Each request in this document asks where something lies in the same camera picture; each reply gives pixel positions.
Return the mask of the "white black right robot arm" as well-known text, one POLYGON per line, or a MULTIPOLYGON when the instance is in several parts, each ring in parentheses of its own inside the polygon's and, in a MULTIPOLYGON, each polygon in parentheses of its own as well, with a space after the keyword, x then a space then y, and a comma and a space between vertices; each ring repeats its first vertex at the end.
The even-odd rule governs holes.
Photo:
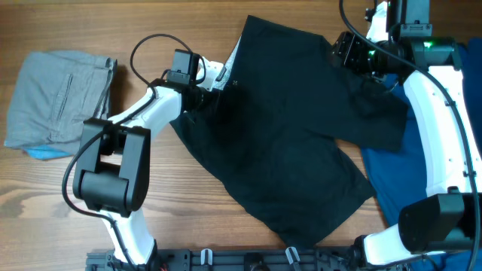
POLYGON ((351 246, 352 269, 378 270, 481 247, 481 156, 462 91, 457 43, 435 37, 428 1, 388 0, 367 9, 366 34, 350 26, 334 61, 381 81, 395 74, 416 117, 426 162, 425 199, 404 207, 397 224, 351 246))

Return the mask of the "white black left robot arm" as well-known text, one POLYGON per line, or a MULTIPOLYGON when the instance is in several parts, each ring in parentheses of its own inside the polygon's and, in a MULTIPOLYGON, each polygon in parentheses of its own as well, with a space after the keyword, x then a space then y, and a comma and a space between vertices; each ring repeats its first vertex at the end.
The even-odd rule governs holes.
POLYGON ((142 204, 150 182, 151 140, 181 114, 205 108, 226 73, 220 62, 178 50, 172 67, 147 83, 145 95, 107 120, 84 121, 81 147, 63 176, 74 211, 104 221, 114 249, 89 254, 88 270, 159 270, 157 242, 142 204))

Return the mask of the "black shorts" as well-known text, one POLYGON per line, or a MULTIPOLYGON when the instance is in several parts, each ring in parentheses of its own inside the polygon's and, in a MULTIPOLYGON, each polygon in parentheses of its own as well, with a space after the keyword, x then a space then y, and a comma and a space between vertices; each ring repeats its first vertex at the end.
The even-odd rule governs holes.
POLYGON ((312 248, 375 192, 337 140, 397 151, 407 105, 333 66, 321 35, 246 19, 213 102, 172 127, 192 156, 289 246, 312 248))

